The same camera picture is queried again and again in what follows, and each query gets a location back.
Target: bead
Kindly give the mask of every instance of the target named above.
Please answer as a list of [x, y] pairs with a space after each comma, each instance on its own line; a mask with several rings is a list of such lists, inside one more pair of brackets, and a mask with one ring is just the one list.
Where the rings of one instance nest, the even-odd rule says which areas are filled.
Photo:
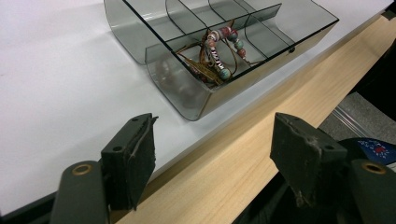
[[216, 46], [216, 42], [215, 42], [213, 39], [207, 39], [207, 40], [205, 41], [205, 46], [206, 46], [207, 48], [212, 49], [212, 48], [214, 48], [214, 47]]
[[218, 41], [215, 34], [209, 34], [209, 35], [207, 36], [207, 39], [212, 39], [212, 40], [214, 40], [215, 42]]
[[235, 29], [231, 29], [231, 34], [238, 35], [238, 32]]
[[247, 52], [244, 49], [239, 49], [236, 53], [243, 59], [247, 56]]
[[236, 40], [236, 42], [233, 44], [233, 46], [236, 49], [242, 49], [244, 47], [244, 42], [242, 42], [242, 40]]
[[216, 37], [216, 39], [215, 39], [216, 42], [218, 42], [219, 40], [222, 39], [219, 32], [217, 32], [217, 31], [212, 31], [212, 32], [210, 32], [210, 34], [212, 34]]
[[238, 33], [236, 31], [234, 33], [231, 32], [227, 39], [234, 43], [238, 39]]
[[222, 27], [222, 28], [220, 28], [219, 30], [218, 30], [218, 32], [220, 33], [220, 34], [222, 34], [222, 39], [223, 38], [225, 38], [225, 37], [227, 37], [227, 36], [229, 36], [230, 34], [231, 34], [231, 29], [230, 29], [230, 27]]
[[226, 80], [231, 77], [231, 72], [227, 68], [221, 69], [219, 71], [219, 76], [222, 80]]

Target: gray carpet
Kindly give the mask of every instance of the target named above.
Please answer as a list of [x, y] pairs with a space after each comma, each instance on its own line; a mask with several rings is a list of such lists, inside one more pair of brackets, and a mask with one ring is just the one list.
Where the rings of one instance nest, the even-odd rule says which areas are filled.
[[336, 141], [372, 137], [396, 145], [396, 122], [357, 92], [349, 94], [318, 128]]

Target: bracelet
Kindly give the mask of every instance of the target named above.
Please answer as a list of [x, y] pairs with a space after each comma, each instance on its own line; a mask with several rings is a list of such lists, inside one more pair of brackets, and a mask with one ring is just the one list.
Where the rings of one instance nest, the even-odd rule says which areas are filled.
[[223, 39], [228, 39], [233, 42], [233, 46], [236, 48], [236, 53], [244, 60], [246, 59], [246, 51], [243, 49], [244, 43], [242, 40], [238, 39], [238, 32], [229, 26], [222, 27], [217, 31], [211, 31], [207, 36], [205, 47], [208, 51], [208, 58], [214, 64], [220, 78], [222, 80], [226, 80], [229, 79], [232, 74], [231, 71], [224, 66], [216, 50], [216, 42]]

